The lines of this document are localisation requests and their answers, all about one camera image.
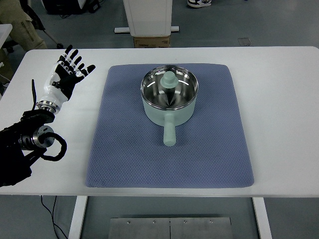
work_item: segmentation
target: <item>sneaker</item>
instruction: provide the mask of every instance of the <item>sneaker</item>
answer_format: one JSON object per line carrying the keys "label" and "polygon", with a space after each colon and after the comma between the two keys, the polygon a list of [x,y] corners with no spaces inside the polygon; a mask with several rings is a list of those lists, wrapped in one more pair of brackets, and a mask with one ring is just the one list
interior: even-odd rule
{"label": "sneaker", "polygon": [[211,0],[187,0],[187,4],[194,8],[210,6]]}

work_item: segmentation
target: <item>white robotic hand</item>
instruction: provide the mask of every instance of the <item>white robotic hand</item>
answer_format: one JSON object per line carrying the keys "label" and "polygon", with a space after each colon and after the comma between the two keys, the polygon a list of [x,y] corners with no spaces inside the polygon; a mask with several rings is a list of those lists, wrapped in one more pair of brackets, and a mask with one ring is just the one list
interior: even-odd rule
{"label": "white robotic hand", "polygon": [[59,113],[62,104],[71,98],[75,84],[82,81],[95,69],[94,65],[84,69],[83,63],[78,66],[82,57],[75,59],[79,51],[76,49],[70,54],[71,49],[72,45],[68,46],[59,61],[52,67],[44,85],[44,94],[37,103],[39,109],[54,114]]}

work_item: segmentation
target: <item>blue mat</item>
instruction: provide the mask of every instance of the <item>blue mat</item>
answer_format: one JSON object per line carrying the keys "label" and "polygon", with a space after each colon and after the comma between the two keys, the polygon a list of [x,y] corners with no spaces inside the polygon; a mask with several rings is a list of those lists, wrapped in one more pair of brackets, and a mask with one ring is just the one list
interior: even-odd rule
{"label": "blue mat", "polygon": [[86,185],[106,188],[237,188],[254,183],[233,81],[216,64],[179,64],[198,80],[193,116],[176,127],[176,145],[145,115],[141,82],[157,64],[108,73]]}

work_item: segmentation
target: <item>saucepan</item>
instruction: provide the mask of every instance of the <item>saucepan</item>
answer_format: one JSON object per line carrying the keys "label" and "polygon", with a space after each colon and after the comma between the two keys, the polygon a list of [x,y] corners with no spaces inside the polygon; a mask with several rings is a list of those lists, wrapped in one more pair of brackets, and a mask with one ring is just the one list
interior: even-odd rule
{"label": "saucepan", "polygon": [[197,92],[196,77],[180,66],[159,66],[144,76],[141,83],[144,110],[153,123],[164,127],[166,146],[175,145],[175,127],[193,115]]}

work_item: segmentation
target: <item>floor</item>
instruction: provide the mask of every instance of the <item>floor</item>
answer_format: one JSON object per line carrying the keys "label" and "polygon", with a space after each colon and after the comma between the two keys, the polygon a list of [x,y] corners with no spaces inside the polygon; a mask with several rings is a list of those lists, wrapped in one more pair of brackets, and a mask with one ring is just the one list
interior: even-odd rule
{"label": "floor", "polygon": [[[44,26],[64,47],[133,48],[129,34],[114,34],[114,27],[127,27],[122,1],[104,0],[94,14],[62,18],[48,15],[40,1],[32,8]],[[319,1],[304,0],[213,0],[212,6],[192,9],[186,0],[174,0],[171,47],[244,47],[239,38],[250,38],[252,46],[319,47]],[[43,32],[48,48],[56,45]],[[9,54],[17,69],[25,52],[18,46]],[[54,197],[44,196],[53,208]],[[68,235],[75,197],[58,197],[54,219]],[[266,198],[265,204],[274,239],[319,238],[319,199]],[[49,212],[39,196],[0,196],[0,238],[56,238]],[[111,217],[228,216],[233,218],[234,238],[258,238],[250,199],[193,198],[89,198],[81,238],[108,238]]]}

